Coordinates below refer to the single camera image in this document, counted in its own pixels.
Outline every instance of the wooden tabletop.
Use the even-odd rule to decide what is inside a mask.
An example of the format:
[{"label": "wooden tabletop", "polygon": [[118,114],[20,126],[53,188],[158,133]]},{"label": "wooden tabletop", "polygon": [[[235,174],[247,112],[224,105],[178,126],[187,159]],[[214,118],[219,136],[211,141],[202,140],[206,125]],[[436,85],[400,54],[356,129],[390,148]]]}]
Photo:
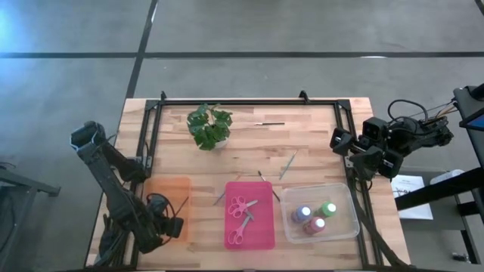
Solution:
[{"label": "wooden tabletop", "polygon": [[[366,97],[351,101],[357,132],[373,116]],[[119,125],[116,148],[134,156],[138,145],[145,99],[126,101]],[[361,268],[356,238],[322,243],[292,244],[284,235],[281,207],[274,202],[275,247],[265,251],[230,252],[224,247],[224,201],[213,206],[228,181],[260,181],[257,171],[272,182],[281,195],[287,187],[324,183],[346,183],[341,156],[329,147],[336,127],[333,107],[328,106],[221,106],[233,113],[228,145],[222,150],[198,150],[188,133],[186,116],[193,106],[164,106],[153,178],[191,180],[188,238],[168,243],[139,255],[140,270],[320,270]],[[285,125],[256,126],[255,122],[285,122]],[[295,150],[298,153],[282,180],[279,174]],[[377,229],[390,248],[410,263],[390,183],[375,178],[370,191]],[[86,264],[92,264],[107,213],[101,202]],[[368,254],[371,240],[365,232]]]}]

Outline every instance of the scissors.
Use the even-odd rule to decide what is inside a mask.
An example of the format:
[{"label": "scissors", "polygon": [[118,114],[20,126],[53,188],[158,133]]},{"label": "scissors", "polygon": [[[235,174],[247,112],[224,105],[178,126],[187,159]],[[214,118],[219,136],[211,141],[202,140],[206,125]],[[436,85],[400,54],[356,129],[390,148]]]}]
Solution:
[{"label": "scissors", "polygon": [[235,218],[239,218],[247,210],[247,208],[256,204],[258,200],[253,200],[249,203],[245,203],[245,199],[242,196],[232,198],[232,205],[228,207],[228,213]]},{"label": "scissors", "polygon": [[242,241],[244,241],[244,235],[243,235],[244,234],[244,228],[245,228],[245,226],[247,226],[247,223],[249,223],[249,220],[250,220],[250,216],[245,217],[245,220],[242,223],[242,225],[238,229],[233,230],[228,234],[228,243],[229,244],[240,245],[242,243]]}]

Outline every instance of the potted plant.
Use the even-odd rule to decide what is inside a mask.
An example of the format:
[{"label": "potted plant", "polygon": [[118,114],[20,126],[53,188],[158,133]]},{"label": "potted plant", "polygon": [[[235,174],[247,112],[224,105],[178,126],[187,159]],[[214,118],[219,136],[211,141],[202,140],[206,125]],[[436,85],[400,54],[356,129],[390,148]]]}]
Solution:
[{"label": "potted plant", "polygon": [[188,130],[194,136],[195,143],[201,150],[222,148],[227,144],[228,136],[230,136],[228,127],[232,124],[230,117],[232,113],[215,110],[218,106],[220,104],[212,107],[201,104],[197,110],[188,114]]}]

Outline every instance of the white paper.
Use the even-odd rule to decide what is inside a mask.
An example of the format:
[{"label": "white paper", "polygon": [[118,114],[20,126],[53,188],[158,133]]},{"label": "white paper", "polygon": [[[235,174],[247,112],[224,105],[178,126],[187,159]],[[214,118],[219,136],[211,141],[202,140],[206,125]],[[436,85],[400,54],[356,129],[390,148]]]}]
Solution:
[{"label": "white paper", "polygon": [[[393,197],[403,196],[425,187],[424,180],[418,176],[397,175],[392,179]],[[433,220],[430,205],[423,204],[414,208],[405,209],[399,212],[402,219],[426,219]]]}]

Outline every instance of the concrete floor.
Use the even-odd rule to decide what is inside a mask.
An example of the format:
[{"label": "concrete floor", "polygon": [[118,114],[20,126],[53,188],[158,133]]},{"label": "concrete floor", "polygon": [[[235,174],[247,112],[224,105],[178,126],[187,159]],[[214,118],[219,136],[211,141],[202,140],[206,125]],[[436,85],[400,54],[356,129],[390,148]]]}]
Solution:
[{"label": "concrete floor", "polygon": [[[0,1],[0,53],[137,52],[150,3]],[[146,51],[484,51],[483,27],[474,0],[160,0]],[[58,198],[37,197],[13,263],[18,271],[83,266],[101,191],[69,147],[69,135],[90,119],[108,134],[116,131],[134,63],[0,58],[0,161],[62,186]],[[164,90],[169,97],[295,97],[304,89],[313,97],[370,97],[375,115],[387,118],[396,98],[431,108],[450,100],[454,88],[484,82],[482,71],[482,57],[146,59],[134,96]],[[476,167],[459,117],[450,120],[451,144],[419,150],[405,164]],[[470,224],[481,231],[479,220]],[[419,267],[482,269],[448,259],[465,250],[459,233],[405,231],[405,237]]]}]

